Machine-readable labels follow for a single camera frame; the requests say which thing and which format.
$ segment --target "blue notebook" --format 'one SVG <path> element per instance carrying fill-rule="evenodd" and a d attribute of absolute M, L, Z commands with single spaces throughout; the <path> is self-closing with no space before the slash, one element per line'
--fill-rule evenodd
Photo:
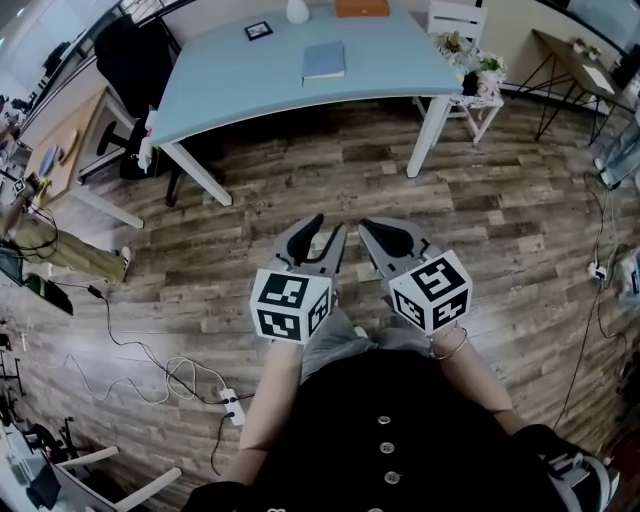
<path fill-rule="evenodd" d="M 345 75 L 342 41 L 307 46 L 304 50 L 302 78 L 338 78 Z"/>

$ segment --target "white chair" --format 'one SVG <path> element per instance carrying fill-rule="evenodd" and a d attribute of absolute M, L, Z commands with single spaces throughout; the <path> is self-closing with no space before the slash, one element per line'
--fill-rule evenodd
<path fill-rule="evenodd" d="M 429 4 L 429 17 L 427 24 L 428 34 L 441 34 L 443 32 L 458 32 L 462 37 L 470 39 L 476 45 L 482 36 L 484 23 L 487 18 L 487 9 L 485 7 L 473 7 L 469 5 L 454 4 L 451 2 L 442 2 L 439 0 L 431 0 Z M 426 116 L 426 110 L 420 98 L 413 98 L 413 102 L 417 105 L 422 113 Z M 473 143 L 476 144 L 487 131 L 491 121 L 504 105 L 500 95 L 491 99 L 480 98 L 477 96 L 464 96 L 462 94 L 454 94 L 451 96 L 449 107 L 445 111 L 445 115 L 440 122 L 436 136 L 433 139 L 433 145 L 438 142 L 438 138 L 444 128 L 448 117 L 463 117 L 469 123 L 469 127 L 473 132 Z M 451 113 L 452 107 L 458 107 L 461 112 Z M 489 114 L 482 121 L 482 110 L 488 108 Z M 469 109 L 479 109 L 478 121 L 476 121 Z"/>
<path fill-rule="evenodd" d="M 111 503 L 109 500 L 89 489 L 67 471 L 67 469 L 73 467 L 85 466 L 106 459 L 117 454 L 119 451 L 117 446 L 111 446 L 99 452 L 80 457 L 79 459 L 61 462 L 60 464 L 51 464 L 51 469 L 56 475 L 60 487 L 66 494 L 67 503 L 71 505 L 76 512 L 126 512 L 151 498 L 151 496 L 161 491 L 182 474 L 179 468 L 170 469 L 164 475 L 156 478 L 150 484 L 145 485 L 142 489 L 130 494 L 118 503 Z"/>

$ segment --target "wood-grain floor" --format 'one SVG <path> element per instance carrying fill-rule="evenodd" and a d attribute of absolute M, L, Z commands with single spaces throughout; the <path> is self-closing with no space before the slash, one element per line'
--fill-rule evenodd
<path fill-rule="evenodd" d="M 248 297 L 274 237 L 317 212 L 326 215 L 325 236 L 345 221 L 340 302 L 354 322 L 373 330 L 386 325 L 389 310 L 359 244 L 357 222 L 373 215 L 407 218 L 431 241 L 457 252 L 475 282 L 473 309 L 463 322 L 473 344 L 517 410 L 531 422 L 553 425 L 597 290 L 586 268 L 600 214 L 583 177 L 594 171 L 586 147 L 590 116 L 562 113 L 535 142 L 541 110 L 530 100 L 509 100 L 475 147 L 464 124 L 449 121 L 413 180 L 404 169 L 420 124 L 409 100 L 316 107 L 200 136 L 192 146 L 226 173 L 233 206 L 220 206 L 186 176 L 177 206 L 168 209 L 168 176 L 127 183 L 117 179 L 116 168 L 104 171 L 91 179 L 91 188 L 145 219 L 144 229 L 123 226 L 72 198 L 54 213 L 60 228 L 88 242 L 106 249 L 130 245 L 135 259 L 129 278 L 107 286 L 56 269 L 55 279 L 93 283 L 107 292 L 119 341 L 143 341 L 163 362 L 193 358 L 221 372 L 239 393 L 251 393 L 264 347 L 253 335 Z M 624 122 L 614 119 L 608 136 Z M 613 193 L 613 205 L 618 241 L 636 245 L 640 203 L 632 184 Z M 613 244 L 607 218 L 601 258 Z M 129 489 L 181 467 L 184 475 L 150 502 L 155 510 L 179 509 L 191 489 L 214 479 L 209 456 L 224 408 L 175 396 L 146 405 L 126 385 L 116 385 L 101 401 L 87 392 L 73 363 L 52 368 L 71 353 L 96 394 L 124 376 L 150 400 L 164 392 L 163 373 L 139 346 L 111 342 L 104 303 L 82 289 L 69 289 L 69 295 L 73 318 L 25 290 L 0 287 L 0 312 L 28 393 L 19 411 L 56 430 L 73 416 L 79 444 L 119 446 L 121 455 L 105 467 Z M 601 318 L 608 333 L 624 330 L 627 351 L 635 346 L 640 323 L 618 307 L 610 290 L 602 295 Z M 20 333 L 26 333 L 24 345 Z M 592 451 L 611 439 L 624 352 L 624 343 L 604 338 L 594 319 L 561 435 Z M 190 378 L 184 368 L 178 375 Z M 216 400 L 219 388 L 215 376 L 198 372 L 202 396 Z M 238 439 L 239 431 L 225 424 L 218 468 Z"/>

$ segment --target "white cube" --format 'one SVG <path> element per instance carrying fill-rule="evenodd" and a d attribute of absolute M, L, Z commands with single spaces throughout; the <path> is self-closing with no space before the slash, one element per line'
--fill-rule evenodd
<path fill-rule="evenodd" d="M 453 251 L 389 281 L 394 310 L 432 334 L 471 307 L 473 282 Z"/>
<path fill-rule="evenodd" d="M 328 277 L 259 269 L 251 291 L 258 336 L 306 344 L 331 312 Z"/>

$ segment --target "white power strip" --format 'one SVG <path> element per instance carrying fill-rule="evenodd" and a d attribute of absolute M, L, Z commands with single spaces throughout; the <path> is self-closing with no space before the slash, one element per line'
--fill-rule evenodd
<path fill-rule="evenodd" d="M 238 400 L 238 395 L 236 394 L 235 390 L 231 388 L 225 388 L 220 391 L 220 397 L 222 397 L 223 400 L 229 400 L 228 403 L 224 404 L 224 407 L 227 410 L 227 413 L 233 413 L 233 416 L 231 416 L 231 422 L 236 427 L 244 425 L 244 422 L 246 421 L 246 415 L 244 413 L 244 409 L 242 408 L 242 403 L 240 402 L 240 400 Z"/>
<path fill-rule="evenodd" d="M 589 263 L 589 276 L 598 281 L 604 281 L 607 279 L 607 269 L 599 263 L 592 261 Z"/>

